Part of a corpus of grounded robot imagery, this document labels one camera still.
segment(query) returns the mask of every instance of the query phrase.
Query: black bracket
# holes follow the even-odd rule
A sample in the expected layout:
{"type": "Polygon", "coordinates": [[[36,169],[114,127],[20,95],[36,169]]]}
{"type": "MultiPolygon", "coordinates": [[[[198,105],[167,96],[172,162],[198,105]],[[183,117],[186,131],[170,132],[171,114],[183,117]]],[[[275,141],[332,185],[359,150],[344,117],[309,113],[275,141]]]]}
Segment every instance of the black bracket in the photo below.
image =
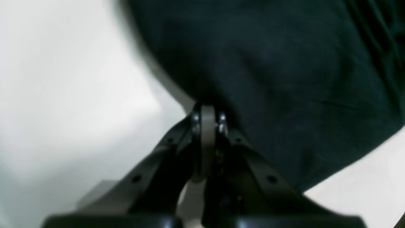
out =
{"type": "Polygon", "coordinates": [[[152,153],[95,203],[48,218],[43,228],[180,228],[175,216],[189,180],[207,179],[202,224],[208,228],[364,228],[296,191],[225,113],[197,104],[152,153]]]}

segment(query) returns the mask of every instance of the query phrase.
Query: dark cloth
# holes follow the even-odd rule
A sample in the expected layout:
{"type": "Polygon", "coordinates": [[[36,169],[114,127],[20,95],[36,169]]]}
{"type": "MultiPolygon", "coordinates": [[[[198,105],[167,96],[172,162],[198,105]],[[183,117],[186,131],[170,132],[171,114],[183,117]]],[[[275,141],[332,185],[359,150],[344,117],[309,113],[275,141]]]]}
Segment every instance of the dark cloth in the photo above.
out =
{"type": "Polygon", "coordinates": [[[196,101],[224,106],[300,190],[404,125],[403,0],[129,4],[169,76],[196,101]]]}

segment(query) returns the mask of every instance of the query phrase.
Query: white wall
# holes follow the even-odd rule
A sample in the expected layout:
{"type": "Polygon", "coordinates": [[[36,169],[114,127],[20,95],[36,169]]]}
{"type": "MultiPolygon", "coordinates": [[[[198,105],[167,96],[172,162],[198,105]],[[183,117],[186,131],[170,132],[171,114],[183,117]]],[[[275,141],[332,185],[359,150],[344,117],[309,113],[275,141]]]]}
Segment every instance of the white wall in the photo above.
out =
{"type": "MultiPolygon", "coordinates": [[[[1,228],[74,209],[184,117],[179,102],[192,101],[135,38],[116,0],[0,1],[1,228]]],[[[307,195],[392,227],[405,211],[404,143],[402,132],[307,195]]]]}

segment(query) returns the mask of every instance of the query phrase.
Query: dark green fabric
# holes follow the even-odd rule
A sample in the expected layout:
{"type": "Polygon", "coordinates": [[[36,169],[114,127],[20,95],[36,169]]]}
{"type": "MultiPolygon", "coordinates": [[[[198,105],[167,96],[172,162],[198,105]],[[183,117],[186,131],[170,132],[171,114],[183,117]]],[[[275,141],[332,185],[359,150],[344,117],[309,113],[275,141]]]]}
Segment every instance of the dark green fabric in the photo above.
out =
{"type": "Polygon", "coordinates": [[[171,78],[195,100],[224,106],[300,190],[404,124],[404,1],[129,3],[171,78]]]}

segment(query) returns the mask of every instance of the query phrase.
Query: hole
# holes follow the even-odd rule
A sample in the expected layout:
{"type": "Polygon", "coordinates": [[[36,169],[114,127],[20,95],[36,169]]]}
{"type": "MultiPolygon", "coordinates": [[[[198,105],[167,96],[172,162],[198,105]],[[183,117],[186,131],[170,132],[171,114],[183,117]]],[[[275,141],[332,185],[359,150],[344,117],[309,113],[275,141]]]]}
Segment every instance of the hole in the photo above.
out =
{"type": "Polygon", "coordinates": [[[277,178],[275,176],[267,176],[267,180],[273,184],[277,183],[277,178]]]}
{"type": "Polygon", "coordinates": [[[132,183],[137,183],[137,182],[139,182],[141,180],[141,176],[140,175],[137,175],[137,176],[135,176],[134,178],[132,178],[132,183]]]}

